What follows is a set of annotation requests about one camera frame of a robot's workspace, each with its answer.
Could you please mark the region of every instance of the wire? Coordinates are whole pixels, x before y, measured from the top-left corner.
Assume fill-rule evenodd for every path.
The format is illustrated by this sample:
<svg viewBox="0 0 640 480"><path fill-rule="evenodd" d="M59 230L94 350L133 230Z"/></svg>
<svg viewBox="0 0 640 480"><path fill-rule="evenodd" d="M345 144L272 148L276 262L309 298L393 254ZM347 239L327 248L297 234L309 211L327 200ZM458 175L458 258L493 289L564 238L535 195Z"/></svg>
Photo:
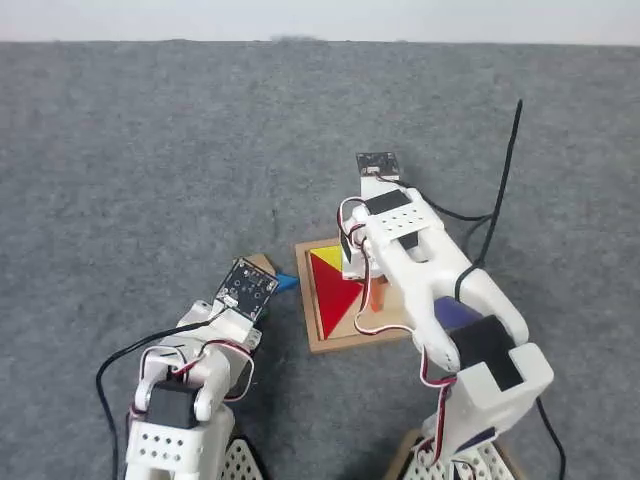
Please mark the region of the wire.
<svg viewBox="0 0 640 480"><path fill-rule="evenodd" d="M362 242L358 244L360 251L362 252L362 258L364 259L364 290L362 291L362 299L360 300L360 308L358 309L358 313L353 317L353 326L362 335L373 336L378 335L379 333L386 332L389 330L404 330L405 332L409 332L413 335L413 329L407 327L406 325L400 324L390 324L384 325L382 327L368 329L363 328L358 323L358 319L362 316L364 311L369 304L369 297L371 296L371 266L369 265L369 257L367 256L367 252L364 249L364 242L367 237L362 239Z"/></svg>
<svg viewBox="0 0 640 480"><path fill-rule="evenodd" d="M467 257L469 256L469 242L471 241L471 237L482 225L487 223L490 219L491 219L491 215L487 215L482 220L478 220L476 223L474 223L465 232L464 236L462 237L462 240L460 241L460 250L462 250L462 253L464 253Z"/></svg>
<svg viewBox="0 0 640 480"><path fill-rule="evenodd" d="M144 345L147 345L153 341L163 339L170 335L176 335L182 332L190 332L192 330L197 330L201 327L206 327L211 325L211 323L218 318L224 312L225 309L222 309L214 318L211 320L206 320L204 322L196 322L191 323L189 325L183 325L182 327L174 327L168 330L162 330L157 333L153 333L147 337L144 337L137 342L132 343L128 347L125 347L117 352L111 354L109 358L107 358L96 373L96 392L98 393L98 399L100 400L100 404L102 405L102 410L104 411L104 415L107 419L107 426L109 428L109 434L111 435L111 478L112 480L118 480L118 431L116 430L115 420L113 418L113 414L111 413L111 407L109 406L109 401L107 400L107 396L104 393L104 387L102 385L102 377L107 369L118 359L124 357L125 355L137 350Z"/></svg>
<svg viewBox="0 0 640 480"><path fill-rule="evenodd" d="M338 224L340 233L345 237L347 236L347 233L344 231L344 225L342 224L342 210L344 209L344 206L349 202L359 202L364 204L365 200L362 197L347 197L342 202L340 202L338 211L336 212L336 223Z"/></svg>
<svg viewBox="0 0 640 480"><path fill-rule="evenodd" d="M420 381L429 388L443 388L456 383L456 377L445 377L439 380L428 380L427 373L429 371L429 357L427 349L422 347L422 358L420 361Z"/></svg>
<svg viewBox="0 0 640 480"><path fill-rule="evenodd" d="M249 391L249 389L251 388L251 380L253 379L253 373L254 373L254 371L256 369L256 365L255 365L255 362L253 361L253 358L251 357L251 352L249 352L244 347L242 347L241 345L238 345L236 343L229 342L229 341L223 340L223 339L209 340L209 341L205 342L202 345L202 347L200 348L200 352L198 353L196 358L194 360L192 360L191 362L189 362L184 367L182 367L180 370L177 370L177 371L173 372L173 375L176 376L176 377L180 377L181 375L189 372L189 370L191 370L193 367L195 367L198 362L200 362L202 359L204 359L206 357L205 349L209 345L219 345L221 347L225 347L225 348L228 348L230 350L233 350L236 353L239 353L240 355L242 355L247 360L247 362L249 362L249 364L251 365L251 370L249 371L249 378L247 379L247 383L246 383L245 388L242 391L242 393L240 395L238 395L238 396L225 397L225 399L224 399L226 402L237 402L238 400L242 400L245 397L245 395L247 394L247 392Z"/></svg>
<svg viewBox="0 0 640 480"><path fill-rule="evenodd" d="M480 254L471 263L471 266L467 268L464 272L462 272L456 280L456 283L454 286L454 297L457 301L460 301L460 288L462 286L463 280L467 278L467 276L471 272L473 272L476 268L484 266L485 258L487 256L487 252L489 251L489 246L491 245L491 240L493 239L493 234L496 229L496 224L498 223L498 217L500 216L500 209L502 208L502 201L504 200L504 194L507 189L507 180L509 179L509 170L511 169L511 158L513 156L513 148L516 143L516 138L518 137L518 127L520 125L521 115L522 115L522 99L518 100L516 113L513 117L513 125L511 127L511 136L509 137L509 144L507 145L507 155L504 161L504 167L502 169L502 178L500 179L500 188L498 189L498 195L496 196L496 203L493 208L493 213L490 215L491 223L489 224L489 228L487 229L487 234L484 237L484 242L482 244L482 249L480 250Z"/></svg>
<svg viewBox="0 0 640 480"><path fill-rule="evenodd" d="M183 367L187 363L187 358L184 356L184 353L182 353L182 350L180 350L178 347L175 347L173 345L152 345L149 348L145 349L145 351L142 352L142 356L140 357L140 373L138 374L138 381L141 381L144 378L144 368L147 363L147 356L154 350L170 350L173 352L172 355L177 354L182 359Z"/></svg>
<svg viewBox="0 0 640 480"><path fill-rule="evenodd" d="M496 224L498 223L498 217L500 216L500 209L502 208L502 200L504 199L504 193L507 189L507 180L509 179L509 170L511 169L511 157L513 156L513 147L516 144L516 138L518 137L518 127L520 125L520 116L522 115L522 99L518 100L518 106L516 107L516 114L513 117L513 125L511 127L511 137L509 138L509 145L507 146L507 156L504 160L504 169L502 170L502 178L500 180L500 188L498 189L498 196L496 197L496 205L491 214L491 223L489 229L484 237L484 244L478 260L483 262L487 256L493 233L496 230Z"/></svg>
<svg viewBox="0 0 640 480"><path fill-rule="evenodd" d="M387 182L387 183L395 183L396 185L399 185L400 187L403 188L415 188L416 190L418 190L418 193L420 193L420 196L422 196L422 198L424 199L425 202L427 202L431 208L433 208L434 210L447 215L451 218L455 218L456 220L462 220L463 222L475 222L477 220L482 220L484 217L486 217L488 214L485 215L463 215L461 213L456 213L453 210L449 210L447 208L444 208L440 205L438 205L436 202L434 202L433 200L431 200L422 190L420 190L417 187L414 187L413 185L407 183L407 182L403 182L401 180L391 180L388 178L384 178L383 176L380 175L380 173L376 173L376 178L381 181L381 182Z"/></svg>
<svg viewBox="0 0 640 480"><path fill-rule="evenodd" d="M451 384L445 385L440 389L440 393L438 395L438 410L436 412L435 435L432 438L425 438L414 447L414 451L418 456L418 461L423 467L426 467L426 468L431 468L432 466L434 466L440 459L440 454L442 453L442 440L444 438L445 409L446 409L447 395L449 394L450 388L451 388ZM434 443L435 443L435 447L433 447L433 458L428 465L425 465L424 461L421 460L422 457L420 453L426 452L427 450L431 449Z"/></svg>
<svg viewBox="0 0 640 480"><path fill-rule="evenodd" d="M547 431L549 432L549 435L551 436L553 443L556 444L556 447L558 449L558 454L560 455L560 472L558 474L558 478L560 480L563 480L565 473L567 471L567 455L564 452L564 447L562 446L562 442L558 438L558 435L556 435L556 432L553 429L551 422L549 421L549 417L547 417L547 412L545 411L544 405L542 404L542 398L540 397L536 398L536 405L538 406L538 411L540 412L540 417L542 418L542 422L544 423L544 426L547 428Z"/></svg>

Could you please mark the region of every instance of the wooden board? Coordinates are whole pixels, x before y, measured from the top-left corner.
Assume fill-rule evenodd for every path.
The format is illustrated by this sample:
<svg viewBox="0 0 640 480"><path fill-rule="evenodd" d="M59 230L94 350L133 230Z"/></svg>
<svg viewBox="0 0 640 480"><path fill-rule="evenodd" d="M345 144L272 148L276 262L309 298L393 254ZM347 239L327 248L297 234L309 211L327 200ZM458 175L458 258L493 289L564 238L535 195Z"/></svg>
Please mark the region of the wooden board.
<svg viewBox="0 0 640 480"><path fill-rule="evenodd" d="M375 336L359 334L353 326L353 318L358 311L360 303L359 296L328 338L323 338L322 318L320 316L309 251L335 245L338 245L337 238L299 243L295 246L302 303L311 351L313 353L329 352L408 337L409 334L403 331L388 331ZM364 328L376 328L391 323L405 324L404 307L400 293L392 287L387 288L382 311L374 313L370 308L367 308L367 311L360 317L359 322Z"/></svg>

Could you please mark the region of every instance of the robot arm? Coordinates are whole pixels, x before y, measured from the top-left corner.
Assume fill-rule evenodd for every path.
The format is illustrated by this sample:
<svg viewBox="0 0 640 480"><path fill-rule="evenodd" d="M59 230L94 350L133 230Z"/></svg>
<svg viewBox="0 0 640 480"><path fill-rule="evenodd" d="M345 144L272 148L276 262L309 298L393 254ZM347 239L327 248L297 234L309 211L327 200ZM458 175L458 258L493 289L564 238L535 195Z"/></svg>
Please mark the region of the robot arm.
<svg viewBox="0 0 640 480"><path fill-rule="evenodd" d="M442 408L423 425L425 438L442 442L430 459L448 459L511 428L551 383L553 371L528 343L520 312L484 270L465 278L460 302L452 298L471 262L420 193L394 183L393 154L360 154L358 163L362 205L344 224L352 235L342 242L343 275L363 278L365 261L371 277L384 275L402 293L405 321L425 362L455 375L440 384L446 387ZM462 324L438 317L434 305L443 301L454 310L471 307L476 316Z"/></svg>
<svg viewBox="0 0 640 480"><path fill-rule="evenodd" d="M234 426L225 402L244 396L253 374L253 328L277 280L240 259L213 305L198 301L178 326L210 325L166 337L142 355L127 447L127 480L220 478ZM247 363L241 395L229 397Z"/></svg>

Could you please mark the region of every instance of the black cable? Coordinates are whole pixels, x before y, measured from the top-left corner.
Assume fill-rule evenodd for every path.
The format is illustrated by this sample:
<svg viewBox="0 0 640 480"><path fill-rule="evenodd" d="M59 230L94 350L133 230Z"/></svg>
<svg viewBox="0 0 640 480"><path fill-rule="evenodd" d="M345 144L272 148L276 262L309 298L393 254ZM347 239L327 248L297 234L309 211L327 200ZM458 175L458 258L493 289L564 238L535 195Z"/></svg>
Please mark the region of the black cable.
<svg viewBox="0 0 640 480"><path fill-rule="evenodd" d="M507 155L504 160L504 167L502 169L502 178L500 179L500 188L498 189L498 195L496 196L496 203L493 208L493 213L489 216L491 223L487 229L487 234L484 237L484 243L478 257L471 263L471 266L460 274L456 280L454 286L454 297L457 301L460 301L460 287L462 281L476 268L484 267L485 258L493 239L493 234L498 223L498 217L500 216L500 209L502 207L502 201L504 200L504 193L507 189L507 180L509 179L509 170L511 169L511 157L513 156L513 147L518 137L518 126L520 125L520 116L522 115L522 99L518 100L518 106L516 107L516 113L513 117L513 125L511 127L511 137L509 138L509 144L507 146Z"/></svg>
<svg viewBox="0 0 640 480"><path fill-rule="evenodd" d="M424 201L427 202L429 204L429 206L431 206L431 208L433 208L434 210L442 213L443 215L447 215L447 216L449 216L451 218L455 218L456 220L462 220L463 222L475 222L477 220L482 220L487 215L491 215L491 214L485 214L485 215L462 215L461 213L454 212L452 210L449 210L447 208L444 208L444 207L438 205L436 202L431 200L422 190L420 190L417 187L414 187L410 183L403 182L402 180L390 180L388 178L382 177L379 173L376 174L376 177L381 182L395 183L396 185L399 185L400 187L404 187L404 188L415 188L416 190L418 190L418 193L424 199Z"/></svg>
<svg viewBox="0 0 640 480"><path fill-rule="evenodd" d="M462 240L460 241L460 250L462 250L462 253L464 253L467 257L469 256L469 242L471 241L471 237L476 232L476 230L478 230L482 225L487 223L490 219L491 219L491 215L487 215L482 220L478 220L476 223L474 223L465 232L464 236L462 237Z"/></svg>
<svg viewBox="0 0 640 480"><path fill-rule="evenodd" d="M502 200L504 199L504 192L507 189L507 180L509 179L509 170L511 169L511 157L513 155L513 147L516 144L516 138L518 137L518 126L520 125L520 115L522 114L522 99L518 100L518 106L516 107L516 114L513 117L513 126L511 127L511 137L509 138L509 145L507 146L507 157L504 160L504 169L502 170L502 179L500 180L500 188L498 189L498 196L496 197L496 206L493 209L491 215L491 223L489 229L484 237L484 244L478 260L484 262L484 258L489 251L489 245L493 238L493 233L496 229L496 223L498 223L498 217L500 216L500 208L502 208Z"/></svg>
<svg viewBox="0 0 640 480"><path fill-rule="evenodd" d="M542 418L544 426L547 428L553 443L555 443L558 448L558 453L560 454L560 473L558 474L558 478L563 480L567 471L567 455L564 452L562 442L558 438L558 435L556 435L553 426L551 426L551 422L549 421L549 417L547 417L547 412L544 410L544 405L542 405L542 399L540 397L536 398L536 405L538 406L538 411L540 412L540 417Z"/></svg>
<svg viewBox="0 0 640 480"><path fill-rule="evenodd" d="M170 335L175 335L177 333L189 332L191 330L197 330L200 327L206 327L211 324L225 309L221 310L213 317L211 320L206 320L204 322L191 323L189 325L183 325L182 327L170 328L168 330L162 330L161 332L154 333L147 337L144 337L137 342L132 343L128 347L123 348L122 350L118 350L113 353L109 358L107 358L100 368L98 369L98 373L96 373L96 391L98 392L98 398L100 399L100 404L102 405L102 410L104 411L105 417L107 418L107 426L109 427L109 433L111 435L111 478L112 480L118 480L118 432L116 430L116 424L113 419L113 415L111 413L111 408L109 407L109 401L104 393L104 387L102 386L102 376L104 372L109 368L109 366L118 360L119 358L124 357L128 353L137 350L138 348L147 345L155 340L160 340Z"/></svg>

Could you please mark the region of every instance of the carpet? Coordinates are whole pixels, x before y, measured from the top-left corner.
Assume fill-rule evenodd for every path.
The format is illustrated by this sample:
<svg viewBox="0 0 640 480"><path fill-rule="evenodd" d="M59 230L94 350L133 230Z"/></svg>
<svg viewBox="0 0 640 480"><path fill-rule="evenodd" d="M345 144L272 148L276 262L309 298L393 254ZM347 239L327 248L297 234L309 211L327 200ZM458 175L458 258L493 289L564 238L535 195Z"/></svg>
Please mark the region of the carpet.
<svg viewBox="0 0 640 480"><path fill-rule="evenodd" d="M0 44L0 477L107 478L100 363L209 299L234 256L295 273L293 245L335 235L358 193L356 152L490 209L519 97L487 270L555 370L568 478L635 477L639 78L640 49L618 47ZM234 411L274 479L380 478L434 411L406 341L311 355L297 291L262 330ZM120 428L138 359L105 378ZM537 412L505 442L556 477Z"/></svg>

